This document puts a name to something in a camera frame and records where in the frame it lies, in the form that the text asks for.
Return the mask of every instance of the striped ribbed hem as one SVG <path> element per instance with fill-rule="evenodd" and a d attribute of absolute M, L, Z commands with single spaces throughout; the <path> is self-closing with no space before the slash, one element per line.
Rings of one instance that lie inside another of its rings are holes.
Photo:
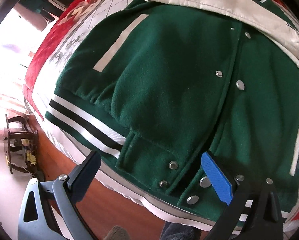
<path fill-rule="evenodd" d="M 85 147 L 118 158 L 128 129 L 100 107 L 57 87 L 45 114 L 46 119 Z"/>

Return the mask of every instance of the mattress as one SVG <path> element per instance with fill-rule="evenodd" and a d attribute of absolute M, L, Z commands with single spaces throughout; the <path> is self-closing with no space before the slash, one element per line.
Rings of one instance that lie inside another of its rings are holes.
<path fill-rule="evenodd" d="M 23 92 L 27 108 L 35 115 L 42 130 L 56 148 L 76 164 L 82 163 L 90 150 L 49 122 L 44 114 L 56 87 L 57 78 L 78 45 L 97 23 L 110 14 L 123 10 L 131 1 L 74 1 L 43 41 L 26 74 Z M 104 162 L 101 163 L 96 179 L 105 187 L 146 207 L 165 221 L 190 225 L 205 231 L 210 231 L 215 224 L 146 193 L 112 171 Z M 288 238 L 299 225 L 299 200 L 290 213 L 282 214 L 286 218 L 284 231 Z M 246 217 L 247 215 L 242 214 L 240 220 L 245 221 Z M 238 234 L 240 229 L 237 227 L 233 234 Z"/>

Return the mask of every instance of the blue pad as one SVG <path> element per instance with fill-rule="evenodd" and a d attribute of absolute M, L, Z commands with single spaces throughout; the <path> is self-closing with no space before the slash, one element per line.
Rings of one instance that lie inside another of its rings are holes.
<path fill-rule="evenodd" d="M 202 168 L 208 176 L 219 199 L 229 205 L 233 199 L 232 184 L 208 152 L 204 152 L 202 155 Z"/>

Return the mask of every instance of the green wool fabric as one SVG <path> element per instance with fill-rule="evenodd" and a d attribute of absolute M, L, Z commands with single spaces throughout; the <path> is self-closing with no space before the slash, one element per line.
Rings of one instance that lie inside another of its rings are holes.
<path fill-rule="evenodd" d="M 148 17 L 101 72 L 94 70 L 141 14 Z M 250 26 L 196 8 L 134 0 L 89 33 L 56 85 L 57 96 L 126 137 L 118 159 L 107 153 L 102 159 L 174 206 L 213 221 L 226 207 L 212 187 L 199 186 L 205 150 L 233 176 L 271 178 L 283 211 L 296 203 L 299 175 L 289 171 L 299 127 L 299 69 Z M 58 111 L 72 119 L 66 109 Z M 49 112 L 46 118 L 97 149 L 68 123 Z M 169 169 L 170 161 L 178 168 Z M 159 186 L 162 180 L 167 187 Z M 191 195 L 200 197 L 194 205 L 186 203 Z"/>

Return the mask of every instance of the red blanket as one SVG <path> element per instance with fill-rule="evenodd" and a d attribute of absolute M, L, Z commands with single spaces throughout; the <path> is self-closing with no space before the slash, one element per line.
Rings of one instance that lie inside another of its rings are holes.
<path fill-rule="evenodd" d="M 42 119 L 42 115 L 45 113 L 40 113 L 32 100 L 32 92 L 36 78 L 44 63 L 55 51 L 66 33 L 75 25 L 75 23 L 77 23 L 78 20 L 80 20 L 81 17 L 85 16 L 85 9 L 96 1 L 97 0 L 75 0 L 72 2 L 45 37 L 28 67 L 25 75 L 25 84 L 23 85 L 23 94 L 26 100 L 31 104 Z"/>

